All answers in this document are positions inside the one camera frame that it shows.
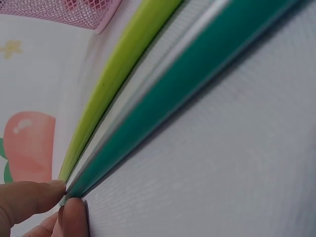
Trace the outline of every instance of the yellow star print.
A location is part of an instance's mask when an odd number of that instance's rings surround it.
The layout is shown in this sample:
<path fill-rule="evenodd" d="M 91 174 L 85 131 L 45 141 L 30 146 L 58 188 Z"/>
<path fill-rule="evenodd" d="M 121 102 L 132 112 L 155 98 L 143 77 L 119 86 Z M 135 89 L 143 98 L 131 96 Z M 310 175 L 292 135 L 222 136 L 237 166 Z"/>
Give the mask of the yellow star print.
<path fill-rule="evenodd" d="M 9 40 L 4 47 L 0 47 L 0 52 L 4 52 L 4 58 L 9 59 L 13 53 L 22 53 L 21 43 L 19 40 Z"/>

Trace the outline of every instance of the white fabric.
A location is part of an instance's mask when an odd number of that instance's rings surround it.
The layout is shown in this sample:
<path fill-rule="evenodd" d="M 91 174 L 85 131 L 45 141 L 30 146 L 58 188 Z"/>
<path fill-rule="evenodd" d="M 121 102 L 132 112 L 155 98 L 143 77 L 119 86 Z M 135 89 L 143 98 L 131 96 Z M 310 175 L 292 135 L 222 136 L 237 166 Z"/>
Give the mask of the white fabric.
<path fill-rule="evenodd" d="M 91 237 L 316 235 L 310 2 L 84 198 Z"/>

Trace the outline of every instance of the cartoon print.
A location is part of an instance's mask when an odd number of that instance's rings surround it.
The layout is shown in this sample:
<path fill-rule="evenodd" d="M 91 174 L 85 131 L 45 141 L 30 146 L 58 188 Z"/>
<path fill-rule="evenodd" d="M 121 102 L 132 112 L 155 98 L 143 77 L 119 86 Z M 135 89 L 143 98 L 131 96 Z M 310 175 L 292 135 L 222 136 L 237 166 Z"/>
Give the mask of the cartoon print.
<path fill-rule="evenodd" d="M 0 47 L 0 52 L 4 52 L 5 59 L 10 59 L 13 53 L 22 53 L 21 43 L 19 40 L 9 40 L 4 47 Z"/>
<path fill-rule="evenodd" d="M 55 118 L 40 112 L 20 112 L 7 122 L 0 155 L 8 160 L 4 181 L 51 180 Z"/>

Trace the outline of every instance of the green leaf print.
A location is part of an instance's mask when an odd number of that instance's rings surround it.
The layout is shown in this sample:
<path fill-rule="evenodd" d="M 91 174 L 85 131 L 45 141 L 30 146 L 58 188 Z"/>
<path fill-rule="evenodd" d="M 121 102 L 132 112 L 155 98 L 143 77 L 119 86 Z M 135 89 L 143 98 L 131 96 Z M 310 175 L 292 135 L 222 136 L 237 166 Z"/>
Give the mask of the green leaf print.
<path fill-rule="evenodd" d="M 0 156 L 7 159 L 5 152 L 4 152 L 4 147 L 3 147 L 3 138 L 0 138 Z"/>
<path fill-rule="evenodd" d="M 4 178 L 5 183 L 13 182 L 13 179 L 12 179 L 12 176 L 10 173 L 10 169 L 9 169 L 9 162 L 5 165 L 3 178 Z"/>

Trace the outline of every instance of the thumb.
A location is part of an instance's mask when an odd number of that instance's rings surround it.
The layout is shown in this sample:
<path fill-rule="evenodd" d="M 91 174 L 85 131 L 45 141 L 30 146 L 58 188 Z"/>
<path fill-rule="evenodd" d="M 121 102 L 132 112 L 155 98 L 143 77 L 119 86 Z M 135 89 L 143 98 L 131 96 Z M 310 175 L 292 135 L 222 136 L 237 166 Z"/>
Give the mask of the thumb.
<path fill-rule="evenodd" d="M 52 209 L 63 197 L 65 190 L 65 183 L 59 180 L 0 185 L 0 236 L 9 236 L 14 224 Z"/>

